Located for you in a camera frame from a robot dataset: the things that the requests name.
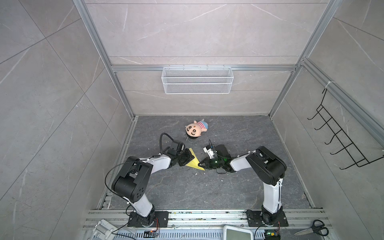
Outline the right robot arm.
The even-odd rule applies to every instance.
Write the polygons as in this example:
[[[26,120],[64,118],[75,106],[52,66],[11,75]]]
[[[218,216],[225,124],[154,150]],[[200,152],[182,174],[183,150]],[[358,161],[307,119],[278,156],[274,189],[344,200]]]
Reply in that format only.
[[[284,211],[281,203],[281,189],[287,165],[264,146],[244,155],[232,158],[224,145],[208,145],[204,152],[209,156],[198,163],[205,170],[223,169],[235,173],[253,169],[263,182],[264,201],[260,218],[266,226],[281,222]]]

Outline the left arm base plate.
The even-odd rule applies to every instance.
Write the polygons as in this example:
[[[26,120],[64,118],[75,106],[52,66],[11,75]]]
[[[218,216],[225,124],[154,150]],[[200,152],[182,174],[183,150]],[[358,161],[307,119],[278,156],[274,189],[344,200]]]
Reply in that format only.
[[[147,217],[142,217],[136,212],[131,212],[128,227],[144,227],[144,228],[166,228],[169,221],[169,212],[155,211],[151,212]]]

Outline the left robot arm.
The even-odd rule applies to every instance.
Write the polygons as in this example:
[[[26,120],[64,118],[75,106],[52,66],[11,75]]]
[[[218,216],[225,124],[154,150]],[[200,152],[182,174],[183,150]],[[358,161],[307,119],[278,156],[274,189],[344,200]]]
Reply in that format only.
[[[185,166],[194,158],[180,141],[173,141],[170,147],[149,158],[130,156],[115,177],[112,191],[130,203],[139,216],[151,218],[155,207],[145,194],[151,175],[174,165]]]

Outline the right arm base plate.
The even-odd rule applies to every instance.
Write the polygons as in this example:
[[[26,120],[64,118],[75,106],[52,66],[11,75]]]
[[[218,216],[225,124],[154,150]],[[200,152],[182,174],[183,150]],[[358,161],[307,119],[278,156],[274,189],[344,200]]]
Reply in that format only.
[[[288,227],[289,223],[282,208],[271,214],[265,209],[261,211],[246,210],[249,227]]]

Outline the yellow square paper sheet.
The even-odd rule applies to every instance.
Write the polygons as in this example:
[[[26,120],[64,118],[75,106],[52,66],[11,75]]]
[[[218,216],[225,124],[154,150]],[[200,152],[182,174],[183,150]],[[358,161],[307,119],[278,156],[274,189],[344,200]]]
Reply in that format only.
[[[189,150],[190,150],[190,152],[191,152],[191,154],[193,156],[193,159],[189,163],[187,163],[186,166],[190,167],[190,168],[194,168],[194,169],[198,169],[198,170],[204,171],[205,169],[199,166],[200,161],[196,157],[196,154],[194,153],[192,148],[189,148]]]

